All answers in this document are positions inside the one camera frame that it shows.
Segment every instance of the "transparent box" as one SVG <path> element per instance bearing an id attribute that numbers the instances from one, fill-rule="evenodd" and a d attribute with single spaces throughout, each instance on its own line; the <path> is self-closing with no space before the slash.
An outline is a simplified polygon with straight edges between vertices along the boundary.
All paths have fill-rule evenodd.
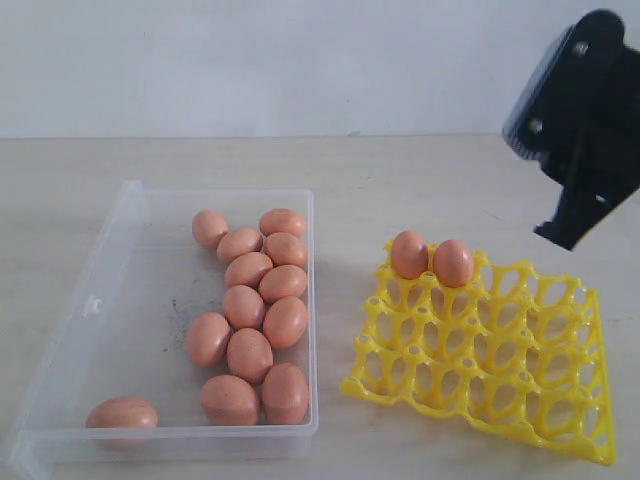
<path id="1" fill-rule="evenodd" d="M 224 266 L 191 236 L 200 210 L 222 212 L 231 228 L 257 228 L 260 216 L 287 207 L 306 215 L 310 322 L 294 346 L 275 351 L 309 380 L 310 408 L 300 425 L 212 426 L 200 388 L 226 370 L 200 369 L 184 348 L 190 322 L 221 311 Z M 26 479 L 50 480 L 60 462 L 287 458 L 304 453 L 318 428 L 314 303 L 313 195 L 307 190 L 152 190 L 125 182 L 106 220 L 68 313 L 42 362 L 3 458 Z M 140 396 L 157 408 L 155 429 L 86 429 L 93 407 Z M 100 439 L 144 439 L 108 450 Z"/>

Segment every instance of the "white table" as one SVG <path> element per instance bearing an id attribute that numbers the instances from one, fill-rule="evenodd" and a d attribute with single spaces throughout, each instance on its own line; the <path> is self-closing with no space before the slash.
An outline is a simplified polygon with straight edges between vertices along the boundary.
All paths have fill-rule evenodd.
<path id="1" fill-rule="evenodd" d="M 640 206 L 575 252 L 532 233 L 560 188 L 498 137 L 0 142 L 0 439 L 6 435 L 121 182 L 154 188 L 308 187 L 315 193 L 320 430 L 290 461 L 65 466 L 59 478 L 633 478 L 640 470 Z M 404 229 L 456 237 L 497 263 L 528 257 L 600 289 L 618 438 L 601 467 L 338 390 L 373 272 Z M 11 476 L 2 473 L 2 478 Z"/>

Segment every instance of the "egg tray cell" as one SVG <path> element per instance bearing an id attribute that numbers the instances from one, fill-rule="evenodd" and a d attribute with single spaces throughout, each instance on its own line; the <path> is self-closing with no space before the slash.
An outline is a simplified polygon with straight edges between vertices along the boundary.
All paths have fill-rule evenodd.
<path id="1" fill-rule="evenodd" d="M 474 260 L 469 284 L 447 288 L 430 271 L 399 277 L 387 254 L 342 392 L 615 463 L 597 291 L 570 275 L 539 275 L 528 260 L 497 266 L 483 251 Z"/>

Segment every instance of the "plastic box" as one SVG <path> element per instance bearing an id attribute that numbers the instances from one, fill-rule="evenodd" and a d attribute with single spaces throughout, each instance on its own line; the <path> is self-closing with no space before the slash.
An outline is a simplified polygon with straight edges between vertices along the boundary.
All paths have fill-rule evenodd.
<path id="1" fill-rule="evenodd" d="M 300 425 L 212 426 L 199 391 L 215 373 L 193 366 L 184 349 L 190 322 L 220 311 L 224 267 L 191 236 L 199 210 L 224 213 L 232 228 L 266 211 L 306 215 L 310 322 L 292 348 L 275 352 L 307 375 L 311 406 Z M 303 453 L 318 428 L 313 272 L 313 196 L 306 190 L 148 190 L 125 182 L 43 360 L 3 457 L 24 478 L 49 480 L 59 462 L 286 458 Z M 153 402 L 156 429 L 86 429 L 90 410 L 120 395 Z M 107 450 L 96 439 L 141 439 Z"/>

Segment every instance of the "screw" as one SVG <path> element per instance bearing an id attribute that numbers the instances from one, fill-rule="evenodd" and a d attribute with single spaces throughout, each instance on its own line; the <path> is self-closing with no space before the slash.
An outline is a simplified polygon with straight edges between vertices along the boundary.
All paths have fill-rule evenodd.
<path id="1" fill-rule="evenodd" d="M 577 57 L 584 56 L 587 50 L 589 50 L 589 44 L 587 42 L 576 42 L 573 46 L 573 54 Z"/>
<path id="2" fill-rule="evenodd" d="M 542 132 L 542 120 L 539 118 L 532 118 L 529 120 L 529 130 L 538 135 Z"/>

